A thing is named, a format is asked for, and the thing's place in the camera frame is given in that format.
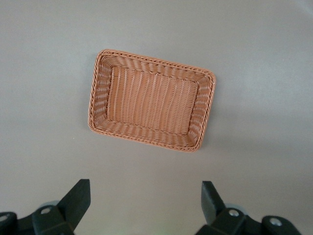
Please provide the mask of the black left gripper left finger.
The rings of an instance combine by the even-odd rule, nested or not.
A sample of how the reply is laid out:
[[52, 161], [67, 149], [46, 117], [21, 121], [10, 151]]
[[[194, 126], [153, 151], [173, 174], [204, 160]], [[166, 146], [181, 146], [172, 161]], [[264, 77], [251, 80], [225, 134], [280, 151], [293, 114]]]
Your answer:
[[20, 219], [14, 212], [0, 212], [0, 235], [75, 235], [90, 204], [90, 180], [81, 179], [56, 205], [41, 206]]

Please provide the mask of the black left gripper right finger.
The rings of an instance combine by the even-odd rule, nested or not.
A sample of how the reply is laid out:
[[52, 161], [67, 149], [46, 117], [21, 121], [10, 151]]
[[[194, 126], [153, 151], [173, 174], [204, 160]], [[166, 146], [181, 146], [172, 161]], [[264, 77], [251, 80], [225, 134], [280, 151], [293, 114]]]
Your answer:
[[227, 207], [211, 181], [202, 182], [201, 208], [206, 224], [195, 235], [300, 235], [283, 217], [267, 215], [258, 222], [240, 209]]

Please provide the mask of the brown wicker basket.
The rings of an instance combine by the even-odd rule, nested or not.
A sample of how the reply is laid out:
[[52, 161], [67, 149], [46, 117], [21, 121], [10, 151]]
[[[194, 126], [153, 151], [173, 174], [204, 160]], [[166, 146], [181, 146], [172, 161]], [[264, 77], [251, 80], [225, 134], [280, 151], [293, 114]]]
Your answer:
[[194, 152], [215, 86], [209, 70], [105, 49], [95, 59], [88, 125], [98, 134]]

